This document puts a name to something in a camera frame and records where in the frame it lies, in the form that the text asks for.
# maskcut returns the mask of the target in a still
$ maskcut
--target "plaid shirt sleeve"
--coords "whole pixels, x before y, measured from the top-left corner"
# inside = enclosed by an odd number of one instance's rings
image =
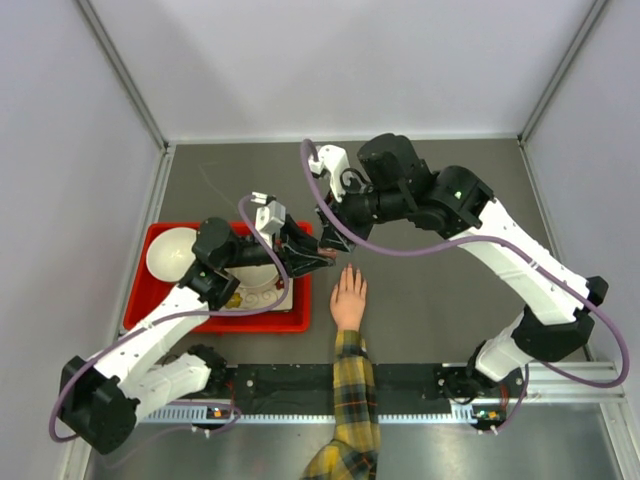
[[[336,430],[307,466],[302,480],[375,478],[380,448],[373,367],[355,331],[338,332],[333,365]]]

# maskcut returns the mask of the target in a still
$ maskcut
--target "fingers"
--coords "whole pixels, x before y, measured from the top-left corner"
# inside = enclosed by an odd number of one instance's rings
[[[333,287],[333,291],[331,292],[330,305],[334,305],[337,301],[338,301],[338,285]]]
[[[347,290],[347,269],[343,268],[340,274],[340,291],[345,292]]]
[[[360,273],[360,269],[356,269],[356,279],[353,283],[353,290],[356,293],[360,293],[360,288],[362,288],[362,273]]]
[[[353,292],[353,265],[347,266],[347,291]]]

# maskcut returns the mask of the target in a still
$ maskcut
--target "cable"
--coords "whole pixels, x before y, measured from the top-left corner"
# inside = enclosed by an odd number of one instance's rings
[[[505,421],[502,422],[500,426],[495,428],[496,434],[502,432],[513,421],[513,418],[515,417],[516,413],[518,413],[518,410],[520,410],[520,407],[522,406],[522,402],[524,401],[524,398],[527,396],[528,386],[529,386],[529,365],[527,364],[524,366],[524,381],[522,382],[522,390],[520,390],[520,395],[518,395],[518,400],[516,401],[516,404],[513,406],[511,413],[509,413]]]
[[[236,407],[234,405],[228,405],[226,403],[172,402],[171,405],[186,405],[186,406],[196,405],[198,407],[202,406],[202,407],[212,407],[212,408],[227,408],[227,409],[231,408],[233,410],[233,413],[234,413],[232,420],[230,420],[229,422],[225,423],[223,426],[221,426],[217,430],[209,430],[208,431],[208,435],[207,435],[207,439],[211,435],[218,435],[219,433],[226,432],[227,430],[230,430],[238,422],[238,420],[240,420],[240,418],[242,418],[242,410],[240,410],[238,407]],[[140,452],[140,450],[148,447],[150,444],[152,444],[153,442],[158,440],[160,437],[164,437],[165,435],[167,435],[169,433],[173,433],[173,432],[186,431],[186,430],[194,431],[194,428],[196,428],[196,430],[201,430],[200,428],[193,427],[192,425],[179,425],[179,426],[176,426],[176,427],[165,428],[165,429],[159,431],[158,433],[156,433],[155,435],[151,436],[150,438],[148,438],[147,440],[145,440],[141,444],[137,445],[133,450],[131,450],[128,454],[126,454],[124,457],[122,457],[120,460],[118,460],[115,463],[107,463],[104,460],[104,458],[101,457],[102,458],[102,464],[108,470],[115,470],[116,468],[121,467],[126,462],[131,460],[131,458],[133,456],[137,455]]]
[[[517,247],[513,243],[508,242],[507,240],[504,240],[500,237],[493,237],[488,235],[459,238],[456,240],[450,240],[448,242],[440,243],[433,247],[422,248],[418,250],[394,250],[391,248],[381,247],[379,245],[375,245],[366,240],[363,240],[362,238],[358,237],[356,234],[351,232],[351,230],[349,230],[347,227],[345,227],[340,222],[340,220],[338,220],[338,218],[333,214],[329,206],[325,203],[322,197],[322,194],[320,193],[320,190],[318,189],[318,186],[315,183],[313,174],[311,173],[311,170],[309,168],[310,155],[313,155],[314,159],[318,161],[318,150],[316,149],[316,146],[314,145],[314,143],[307,138],[307,139],[304,139],[300,144],[300,160],[302,162],[302,169],[307,179],[307,183],[309,184],[309,188],[311,189],[311,193],[315,197],[318,207],[320,208],[320,210],[322,210],[322,213],[326,215],[326,217],[333,224],[333,226],[336,227],[340,233],[342,233],[345,237],[347,237],[356,245],[360,245],[361,247],[367,248],[369,250],[372,250],[376,253],[380,253],[382,255],[390,255],[393,257],[418,257],[422,255],[432,255],[434,253],[444,252],[445,250],[449,250],[454,247],[459,247],[460,245],[464,245],[467,243],[493,242],[508,248],[509,250],[517,254],[520,258],[522,258],[525,262],[527,263],[533,262],[533,259],[526,252],[521,250],[519,247]],[[622,356],[622,368],[620,369],[620,374],[618,375],[617,378],[615,378],[614,380],[611,380],[610,382],[594,382],[592,380],[587,380],[584,378],[577,377],[569,372],[565,372],[564,370],[561,370],[558,367],[551,365],[547,362],[542,362],[542,364],[547,368],[549,368],[550,370],[557,373],[558,375],[562,375],[563,377],[573,380],[574,382],[578,382],[583,385],[588,385],[590,387],[612,388],[622,384],[622,382],[624,382],[627,376],[629,375],[629,366],[630,366],[629,349],[627,347],[626,342],[624,341],[622,332],[620,332],[620,330],[615,325],[613,320],[611,320],[611,318],[609,318],[609,316],[602,309],[594,305],[588,299],[584,298],[582,295],[580,295],[574,289],[566,285],[564,282],[562,282],[560,279],[555,277],[549,271],[545,270],[540,266],[538,266],[537,271],[540,273],[540,275],[545,277],[547,280],[556,284],[558,287],[563,289],[573,298],[575,298],[580,303],[582,303],[585,307],[587,307],[587,309],[589,309],[600,320],[602,320],[602,322],[607,326],[609,331],[613,334],[614,338],[616,339],[616,342],[620,347],[620,353]]]
[[[160,325],[161,323],[168,322],[170,320],[175,320],[176,318],[188,317],[188,316],[209,315],[209,316],[219,316],[219,317],[244,317],[247,315],[257,315],[260,313],[273,310],[287,298],[287,295],[289,294],[289,277],[287,275],[287,271],[284,268],[284,265],[282,264],[278,256],[276,255],[276,253],[269,247],[267,242],[262,238],[262,236],[260,235],[256,227],[253,225],[253,222],[249,219],[249,216],[245,211],[245,206],[247,202],[252,200],[252,198],[253,198],[252,195],[247,195],[241,198],[240,201],[238,202],[238,211],[240,212],[240,217],[242,218],[244,223],[247,225],[247,227],[249,227],[249,230],[251,230],[251,233],[256,238],[256,240],[260,243],[260,245],[262,245],[262,247],[267,251],[271,259],[273,260],[273,263],[275,264],[276,268],[280,272],[280,276],[282,277],[282,280],[284,282],[284,291],[282,292],[282,295],[280,296],[280,298],[276,300],[274,303],[272,303],[271,305],[258,308],[256,310],[247,310],[247,311],[239,311],[239,312],[231,312],[231,311],[220,312],[217,310],[211,310],[211,311],[195,310],[195,311],[173,313],[171,315],[167,315],[165,317],[162,317],[162,318],[159,318],[158,320],[153,321],[152,325]],[[87,372],[87,370],[92,368],[96,363],[102,360],[106,355],[108,355],[109,353],[111,353],[121,345],[124,345],[125,343],[129,342],[130,340],[133,340],[143,332],[146,332],[146,329],[140,328],[138,330],[131,331],[129,334],[116,340],[113,344],[109,345],[107,348],[105,348],[104,350],[102,350],[101,352],[99,352],[89,360],[87,360],[87,363],[85,363],[82,367],[80,367],[80,369],[69,379],[69,381],[64,385],[64,387],[62,387],[62,390],[60,391],[60,395],[58,395],[58,398],[56,399],[53,405],[53,408],[51,409],[51,415],[49,416],[49,436],[54,442],[65,443],[78,438],[77,434],[69,435],[67,437],[59,436],[56,432],[56,418],[58,417],[58,413],[60,413],[60,408],[62,407],[62,404],[64,403],[67,395],[69,394],[71,389],[74,387],[74,385],[78,382],[80,377],[82,377],[82,375],[84,375],[85,372]]]

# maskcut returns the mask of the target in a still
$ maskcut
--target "metal bracket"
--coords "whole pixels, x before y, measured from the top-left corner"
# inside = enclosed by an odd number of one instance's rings
[[[208,407],[194,404],[167,405],[144,418],[140,423],[163,424],[225,424],[228,420],[208,418]],[[471,405],[451,405],[451,413],[422,415],[380,415],[378,423],[383,424],[470,424],[476,423]],[[302,425],[335,423],[333,415],[244,415],[238,420],[244,425]]]

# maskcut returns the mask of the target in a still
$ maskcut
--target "gray wall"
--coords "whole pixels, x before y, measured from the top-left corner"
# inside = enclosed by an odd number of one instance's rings
[[[530,143],[533,170],[563,257],[611,290],[606,310],[640,352],[640,3],[611,2]],[[619,359],[602,328],[596,352]],[[626,383],[640,418],[636,362]]]
[[[593,0],[93,0],[163,133],[518,132]]]
[[[60,370],[113,334],[158,152],[71,0],[3,0],[0,45],[0,477],[49,479]]]

